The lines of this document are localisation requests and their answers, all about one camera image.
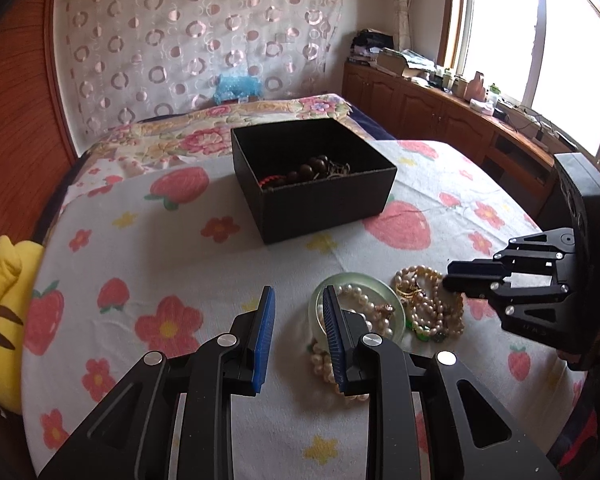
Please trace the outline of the pink ceramic bottle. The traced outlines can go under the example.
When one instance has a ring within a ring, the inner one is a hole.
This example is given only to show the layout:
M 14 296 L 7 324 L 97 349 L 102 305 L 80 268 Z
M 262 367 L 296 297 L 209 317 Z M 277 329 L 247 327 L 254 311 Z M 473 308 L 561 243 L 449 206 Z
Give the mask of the pink ceramic bottle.
M 468 103 L 471 101 L 484 102 L 486 100 L 486 86 L 484 85 L 483 73 L 477 70 L 474 78 L 468 81 L 464 99 Z

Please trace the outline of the window with wooden frame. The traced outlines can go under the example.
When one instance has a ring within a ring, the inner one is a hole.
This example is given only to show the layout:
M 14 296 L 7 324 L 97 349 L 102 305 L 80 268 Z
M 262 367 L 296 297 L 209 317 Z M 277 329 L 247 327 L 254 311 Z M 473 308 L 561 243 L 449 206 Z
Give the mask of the window with wooden frame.
M 439 62 L 600 165 L 600 0 L 445 0 Z

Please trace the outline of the wooden side cabinet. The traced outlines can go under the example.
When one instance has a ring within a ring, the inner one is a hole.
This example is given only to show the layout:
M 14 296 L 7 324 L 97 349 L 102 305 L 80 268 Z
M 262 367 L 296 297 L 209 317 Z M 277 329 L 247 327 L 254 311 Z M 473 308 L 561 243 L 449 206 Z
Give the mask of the wooden side cabinet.
M 538 218 L 556 181 L 553 156 L 498 118 L 483 116 L 440 90 L 344 64 L 342 96 L 399 140 L 450 144 Z

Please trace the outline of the blue plush toy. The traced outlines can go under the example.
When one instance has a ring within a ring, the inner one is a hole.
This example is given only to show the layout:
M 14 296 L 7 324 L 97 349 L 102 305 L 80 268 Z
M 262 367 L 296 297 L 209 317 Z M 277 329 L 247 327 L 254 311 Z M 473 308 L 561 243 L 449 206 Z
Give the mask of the blue plush toy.
M 213 101 L 216 105 L 228 102 L 248 102 L 262 98 L 262 84 L 258 77 L 222 74 L 216 83 Z

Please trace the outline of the black square jewelry box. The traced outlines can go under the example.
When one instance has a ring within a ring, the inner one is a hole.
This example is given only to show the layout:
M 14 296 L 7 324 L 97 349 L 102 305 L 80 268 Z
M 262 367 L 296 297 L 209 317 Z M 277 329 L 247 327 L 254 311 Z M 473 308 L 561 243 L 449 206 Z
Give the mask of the black square jewelry box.
M 380 214 L 398 168 L 336 120 L 234 128 L 234 171 L 265 244 Z M 326 160 L 349 164 L 325 179 Z

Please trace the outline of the stack of clutter on cabinet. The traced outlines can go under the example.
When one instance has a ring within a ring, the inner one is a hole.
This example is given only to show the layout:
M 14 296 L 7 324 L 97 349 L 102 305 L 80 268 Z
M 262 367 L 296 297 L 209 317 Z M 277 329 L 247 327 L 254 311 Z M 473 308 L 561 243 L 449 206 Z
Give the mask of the stack of clutter on cabinet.
M 393 36 L 376 29 L 361 29 L 353 37 L 348 61 L 403 78 L 434 73 L 437 65 L 410 49 L 396 50 Z

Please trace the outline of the green jade bangle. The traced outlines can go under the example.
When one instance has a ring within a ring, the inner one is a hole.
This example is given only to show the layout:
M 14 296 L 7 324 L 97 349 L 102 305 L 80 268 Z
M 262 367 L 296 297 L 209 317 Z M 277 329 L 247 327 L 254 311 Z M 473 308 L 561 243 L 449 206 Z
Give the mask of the green jade bangle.
M 384 282 L 367 274 L 343 272 L 325 278 L 314 289 L 309 302 L 311 333 L 321 348 L 327 348 L 323 315 L 323 290 L 327 286 L 335 289 L 343 310 L 362 314 L 369 328 L 400 344 L 406 322 L 404 309 L 396 293 Z

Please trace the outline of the multicolour floral quilt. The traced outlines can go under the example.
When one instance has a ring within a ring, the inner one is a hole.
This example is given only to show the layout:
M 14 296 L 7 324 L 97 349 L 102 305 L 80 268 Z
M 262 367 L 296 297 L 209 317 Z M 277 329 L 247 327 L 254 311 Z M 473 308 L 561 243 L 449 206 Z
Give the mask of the multicolour floral quilt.
M 177 159 L 207 159 L 230 154 L 230 132 L 234 128 L 326 118 L 370 140 L 372 136 L 351 114 L 352 105 L 336 93 L 221 104 L 174 118 L 119 127 L 96 142 L 90 154 L 110 162 L 134 159 L 143 165 L 169 165 Z

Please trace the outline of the red-brown wooden headboard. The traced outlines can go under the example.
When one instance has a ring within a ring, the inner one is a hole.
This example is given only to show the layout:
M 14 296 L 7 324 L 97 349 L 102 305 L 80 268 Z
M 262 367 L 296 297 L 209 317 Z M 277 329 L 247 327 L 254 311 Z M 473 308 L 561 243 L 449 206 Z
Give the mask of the red-brown wooden headboard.
M 78 156 L 61 106 L 55 0 L 10 0 L 0 15 L 0 236 L 30 240 Z

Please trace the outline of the floral strawberry bed sheet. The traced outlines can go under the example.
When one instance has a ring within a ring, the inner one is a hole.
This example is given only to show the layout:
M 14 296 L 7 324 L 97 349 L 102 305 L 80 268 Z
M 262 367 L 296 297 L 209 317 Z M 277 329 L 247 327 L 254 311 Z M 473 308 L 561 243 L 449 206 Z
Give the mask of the floral strawberry bed sheet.
M 377 143 L 395 165 L 373 219 L 267 245 L 229 157 L 206 160 L 200 195 L 166 169 L 79 190 L 46 245 L 27 320 L 22 409 L 35 468 L 147 351 L 192 352 L 252 310 L 264 286 L 276 318 L 260 396 L 233 402 L 239 479 L 361 479 L 367 405 L 310 361 L 309 302 L 340 272 L 388 282 L 397 270 L 493 255 L 535 222 L 449 145 Z

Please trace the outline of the yellow plush toy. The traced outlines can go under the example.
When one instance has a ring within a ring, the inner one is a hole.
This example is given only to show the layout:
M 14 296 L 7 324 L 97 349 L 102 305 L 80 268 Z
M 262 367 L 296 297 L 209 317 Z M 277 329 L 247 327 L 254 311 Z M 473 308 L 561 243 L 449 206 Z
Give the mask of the yellow plush toy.
M 24 324 L 44 247 L 0 236 L 0 407 L 21 413 Z

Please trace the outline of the circle-patterned sheer curtain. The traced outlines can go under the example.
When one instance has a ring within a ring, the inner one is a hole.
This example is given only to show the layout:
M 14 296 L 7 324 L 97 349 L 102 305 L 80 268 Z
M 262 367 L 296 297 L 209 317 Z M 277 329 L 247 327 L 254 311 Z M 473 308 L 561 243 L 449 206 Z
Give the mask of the circle-patterned sheer curtain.
M 342 0 L 55 0 L 58 84 L 78 151 L 107 131 L 200 110 L 230 78 L 265 99 L 324 86 Z

